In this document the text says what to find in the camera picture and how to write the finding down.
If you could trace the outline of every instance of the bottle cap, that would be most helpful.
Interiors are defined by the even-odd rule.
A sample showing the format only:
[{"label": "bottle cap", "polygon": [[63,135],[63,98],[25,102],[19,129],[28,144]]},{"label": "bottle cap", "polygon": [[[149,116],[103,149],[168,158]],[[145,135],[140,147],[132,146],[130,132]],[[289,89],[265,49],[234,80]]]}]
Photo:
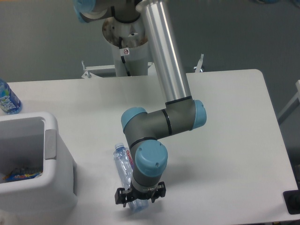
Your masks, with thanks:
[{"label": "bottle cap", "polygon": [[114,149],[117,149],[119,147],[124,147],[124,144],[122,142],[120,142],[120,143],[117,143],[114,145]]}]

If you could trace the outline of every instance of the red label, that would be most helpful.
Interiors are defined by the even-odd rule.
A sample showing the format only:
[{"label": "red label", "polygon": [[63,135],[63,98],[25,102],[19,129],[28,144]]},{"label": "red label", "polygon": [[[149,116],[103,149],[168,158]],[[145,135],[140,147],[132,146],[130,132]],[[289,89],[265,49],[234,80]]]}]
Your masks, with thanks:
[{"label": "red label", "polygon": [[127,154],[127,156],[128,156],[130,165],[131,165],[131,167],[133,168],[133,167],[134,167],[134,163],[133,163],[133,159],[131,158],[130,151],[129,151],[129,150],[126,150],[126,154]]}]

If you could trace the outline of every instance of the gray floor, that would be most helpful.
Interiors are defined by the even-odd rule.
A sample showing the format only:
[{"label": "gray floor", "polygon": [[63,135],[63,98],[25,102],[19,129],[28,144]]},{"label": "gray floor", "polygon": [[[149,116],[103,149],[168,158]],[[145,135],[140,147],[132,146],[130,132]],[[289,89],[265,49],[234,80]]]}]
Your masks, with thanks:
[{"label": "gray floor", "polygon": [[[300,8],[292,1],[170,0],[183,65],[201,53],[206,71],[263,72],[275,113],[300,80]],[[78,22],[72,1],[0,1],[0,77],[8,82],[75,79],[87,66],[112,64],[101,22]],[[300,107],[281,126],[288,152],[300,164]]]}]

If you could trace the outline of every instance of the white table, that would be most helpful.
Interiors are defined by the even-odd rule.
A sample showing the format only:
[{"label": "white table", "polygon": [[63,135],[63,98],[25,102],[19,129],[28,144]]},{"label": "white table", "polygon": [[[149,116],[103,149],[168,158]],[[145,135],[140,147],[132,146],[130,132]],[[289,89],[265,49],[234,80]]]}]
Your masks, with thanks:
[{"label": "white table", "polygon": [[297,189],[263,75],[258,70],[188,74],[204,127],[162,139],[169,152],[165,198],[140,213],[115,205],[121,183],[114,144],[133,106],[164,108],[155,76],[17,82],[22,113],[48,111],[78,163],[74,209],[15,218],[22,225],[233,225],[299,219],[282,193]]}]

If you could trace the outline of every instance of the trash in bin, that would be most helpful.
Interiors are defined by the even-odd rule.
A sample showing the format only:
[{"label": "trash in bin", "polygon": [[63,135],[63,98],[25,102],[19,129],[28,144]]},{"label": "trash in bin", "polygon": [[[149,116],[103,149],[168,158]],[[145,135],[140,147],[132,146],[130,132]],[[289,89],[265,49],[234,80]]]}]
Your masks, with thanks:
[{"label": "trash in bin", "polygon": [[40,176],[42,172],[43,168],[16,168],[2,179],[7,182],[28,180]]}]

